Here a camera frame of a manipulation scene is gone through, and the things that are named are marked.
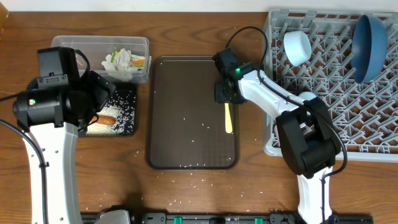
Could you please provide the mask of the white tissue long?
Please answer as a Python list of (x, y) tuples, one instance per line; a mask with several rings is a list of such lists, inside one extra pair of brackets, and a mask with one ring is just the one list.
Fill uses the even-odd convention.
[(102, 63), (101, 63), (102, 66), (104, 67), (104, 69), (107, 71), (115, 71), (116, 70), (114, 63), (111, 61), (111, 59), (112, 59), (112, 55), (108, 54), (105, 57), (105, 61), (102, 61)]

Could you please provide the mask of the grey dishwasher rack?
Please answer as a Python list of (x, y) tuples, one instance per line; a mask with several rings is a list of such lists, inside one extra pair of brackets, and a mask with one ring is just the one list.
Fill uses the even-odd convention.
[[(265, 69), (293, 94), (310, 91), (328, 106), (352, 161), (397, 162), (397, 14), (376, 13), (387, 30), (387, 55), (377, 78), (356, 83), (353, 54), (358, 12), (278, 9), (264, 24), (269, 39)], [(284, 35), (304, 32), (310, 59), (293, 66), (284, 50)]]

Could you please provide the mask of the white tissue ball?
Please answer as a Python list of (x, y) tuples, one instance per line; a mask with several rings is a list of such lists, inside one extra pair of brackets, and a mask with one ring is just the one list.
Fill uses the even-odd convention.
[(131, 51), (126, 49), (121, 49), (120, 51), (115, 51), (113, 58), (113, 65), (118, 71), (129, 71), (133, 72), (134, 68), (131, 62)]

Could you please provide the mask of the clear plastic bin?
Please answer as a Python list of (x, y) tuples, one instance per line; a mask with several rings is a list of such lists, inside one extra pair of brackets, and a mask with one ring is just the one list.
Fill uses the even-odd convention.
[[(149, 40), (145, 37), (100, 36), (100, 35), (58, 35), (52, 40), (52, 47), (69, 47), (81, 50), (87, 57), (90, 68), (111, 82), (147, 83), (151, 57)], [(102, 66), (105, 57), (116, 50), (130, 50), (131, 54), (145, 57), (144, 68), (133, 67), (134, 71), (107, 71)]]

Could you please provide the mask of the yellow plastic spoon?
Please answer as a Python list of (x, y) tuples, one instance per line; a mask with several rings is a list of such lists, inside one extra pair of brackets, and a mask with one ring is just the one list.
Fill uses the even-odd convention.
[(225, 131), (226, 133), (231, 134), (233, 132), (233, 124), (232, 124), (231, 113), (229, 110), (228, 103), (224, 104), (224, 113), (225, 113), (225, 119), (224, 119)]

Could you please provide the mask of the dark blue plate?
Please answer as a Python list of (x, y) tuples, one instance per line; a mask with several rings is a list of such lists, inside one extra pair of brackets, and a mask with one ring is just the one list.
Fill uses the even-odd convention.
[(380, 74), (387, 55), (387, 30), (380, 19), (367, 15), (359, 18), (351, 53), (356, 83), (368, 83)]

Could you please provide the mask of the brown serving tray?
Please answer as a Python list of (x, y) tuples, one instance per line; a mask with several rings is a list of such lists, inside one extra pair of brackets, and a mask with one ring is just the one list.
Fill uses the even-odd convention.
[(221, 80), (210, 56), (161, 56), (154, 64), (146, 161), (158, 170), (230, 169), (239, 160), (239, 116), (214, 97)]

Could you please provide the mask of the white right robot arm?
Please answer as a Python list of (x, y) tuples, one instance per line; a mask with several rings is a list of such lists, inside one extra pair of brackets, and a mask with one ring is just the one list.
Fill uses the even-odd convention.
[(222, 76), (215, 101), (251, 101), (275, 121), (282, 157), (298, 178), (298, 214), (305, 223), (326, 223), (332, 215), (328, 184), (342, 147), (326, 104), (291, 94), (252, 63), (241, 63), (229, 47), (212, 59)]

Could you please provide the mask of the orange carrot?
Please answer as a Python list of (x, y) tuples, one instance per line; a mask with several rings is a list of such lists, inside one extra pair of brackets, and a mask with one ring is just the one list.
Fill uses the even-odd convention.
[(94, 116), (91, 120), (91, 123), (99, 123), (107, 126), (112, 126), (116, 123), (116, 118), (112, 116), (99, 115), (98, 117)]

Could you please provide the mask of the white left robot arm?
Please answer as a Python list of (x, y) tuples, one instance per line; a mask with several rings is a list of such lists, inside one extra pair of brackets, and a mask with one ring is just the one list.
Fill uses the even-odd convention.
[(32, 223), (82, 223), (76, 142), (79, 132), (98, 120), (116, 87), (89, 67), (79, 73), (79, 50), (53, 47), (37, 55), (40, 75), (13, 104), (29, 156)]

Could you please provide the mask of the yellow green snack wrapper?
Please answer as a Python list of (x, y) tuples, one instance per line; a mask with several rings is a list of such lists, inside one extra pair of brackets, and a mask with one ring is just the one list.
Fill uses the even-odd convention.
[[(119, 54), (119, 52), (116, 51), (116, 50), (112, 53), (111, 62), (115, 61), (115, 58), (116, 58), (117, 54)], [(144, 56), (140, 56), (140, 55), (131, 54), (130, 62), (132, 63), (133, 67), (144, 68), (144, 66), (145, 66), (145, 57)]]

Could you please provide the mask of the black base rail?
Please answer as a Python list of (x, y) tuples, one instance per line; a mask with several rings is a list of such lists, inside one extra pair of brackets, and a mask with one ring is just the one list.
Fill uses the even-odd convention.
[[(144, 213), (133, 215), (129, 212), (131, 223), (138, 224), (289, 224), (303, 223), (298, 213), (270, 213), (260, 215), (215, 215), (215, 214), (170, 214), (170, 213)], [(332, 215), (326, 221), (330, 224), (373, 224), (372, 217), (367, 215)]]

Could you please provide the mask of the blue plastic cup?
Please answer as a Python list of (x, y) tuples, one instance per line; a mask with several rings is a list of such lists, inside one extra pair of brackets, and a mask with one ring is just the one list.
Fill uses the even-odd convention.
[(299, 97), (301, 97), (305, 101), (310, 101), (310, 100), (316, 98), (317, 96), (310, 91), (304, 91), (299, 94)]

